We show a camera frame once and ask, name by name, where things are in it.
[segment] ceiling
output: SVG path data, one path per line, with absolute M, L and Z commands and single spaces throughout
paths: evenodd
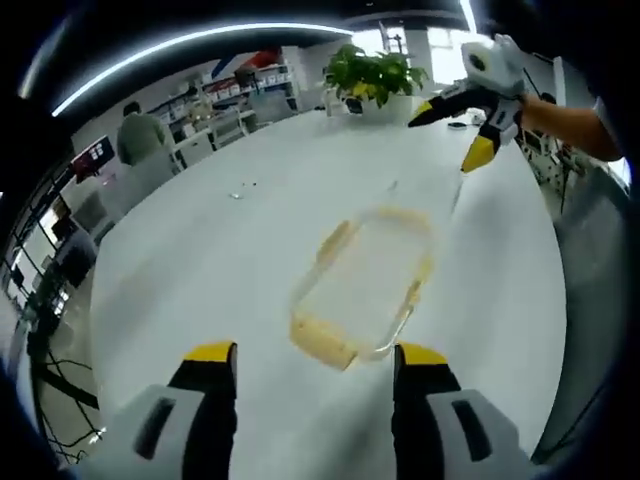
M 480 30 L 510 32 L 526 50 L 549 53 L 543 36 L 537 35 L 531 13 L 517 0 L 472 0 Z M 9 58 L 9 78 L 13 91 L 52 111 L 78 86 L 128 55 L 180 34 L 234 23 L 299 21 L 345 26 L 347 19 L 359 18 L 362 28 L 367 18 L 384 12 L 428 10 L 434 24 L 464 28 L 457 0 L 243 0 L 211 2 L 202 0 L 49 0 L 38 6 L 37 16 L 29 14 L 30 2 L 17 3 L 19 41 Z M 438 15 L 438 13 L 457 15 Z M 188 46 L 175 47 L 149 61 L 115 75 L 78 101 L 61 118 L 74 131 L 90 118 L 140 88 L 189 66 L 213 58 L 277 45 L 308 46 L 336 38 L 336 34 L 300 31 L 269 31 L 216 37 Z M 32 65 L 30 82 L 25 73 Z

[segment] floor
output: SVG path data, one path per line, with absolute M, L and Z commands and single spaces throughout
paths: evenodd
M 541 192 L 547 204 L 549 214 L 555 220 L 560 215 L 560 198 L 549 186 L 541 186 Z M 60 327 L 51 340 L 51 351 L 58 367 L 64 377 L 79 388 L 97 395 L 96 384 L 91 371 L 91 351 L 89 341 L 89 304 L 91 298 L 91 286 L 93 271 L 71 293 L 70 299 L 65 305 Z M 49 367 L 55 373 L 55 365 Z M 99 436 L 95 431 L 100 431 L 104 426 L 101 423 L 100 412 L 82 405 L 87 418 L 76 402 L 69 396 L 61 393 L 48 384 L 38 387 L 38 395 L 46 420 L 50 427 L 47 428 L 50 443 L 54 451 L 61 451 L 55 441 L 65 445 L 63 451 L 65 457 L 60 454 L 63 462 L 76 463 L 84 455 L 90 454 L 99 444 Z

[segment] office chair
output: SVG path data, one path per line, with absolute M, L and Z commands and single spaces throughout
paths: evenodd
M 258 128 L 293 115 L 287 97 L 282 90 L 252 94 L 249 96 L 249 106 L 256 114 Z
M 208 127 L 216 150 L 247 135 L 240 120 L 240 113 L 234 107 L 229 107 L 210 119 Z

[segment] person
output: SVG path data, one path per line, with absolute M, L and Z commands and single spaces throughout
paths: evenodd
M 569 108 L 525 94 L 522 105 L 522 128 L 555 137 L 604 162 L 622 157 L 601 99 L 594 108 Z
M 141 113 L 140 104 L 124 107 L 124 121 L 118 130 L 118 156 L 125 165 L 134 166 L 165 145 L 164 127 L 152 115 Z

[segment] window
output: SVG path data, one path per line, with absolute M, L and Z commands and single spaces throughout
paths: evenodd
M 408 53 L 407 38 L 404 34 L 404 28 L 387 28 L 386 34 L 389 40 L 390 52 L 399 52 L 404 54 Z M 384 43 L 382 41 L 382 32 L 379 29 L 356 32 L 351 37 L 351 43 L 353 43 L 356 47 L 360 47 L 361 49 L 363 49 L 364 53 L 368 56 L 373 56 L 378 52 L 385 51 Z
M 377 29 L 354 33 L 351 37 L 351 43 L 356 47 L 363 49 L 367 56 L 373 56 L 378 52 L 384 52 L 384 47 L 382 46 L 382 35 L 380 34 L 380 30 Z
M 468 42 L 481 42 L 487 46 L 493 44 L 486 35 L 464 30 L 446 30 L 430 28 L 427 31 L 431 48 L 433 80 L 436 84 L 451 85 L 454 80 L 466 77 L 460 46 Z
M 407 50 L 407 37 L 405 37 L 404 35 L 404 28 L 402 27 L 387 28 L 387 37 L 389 38 L 390 52 L 406 54 L 409 51 Z

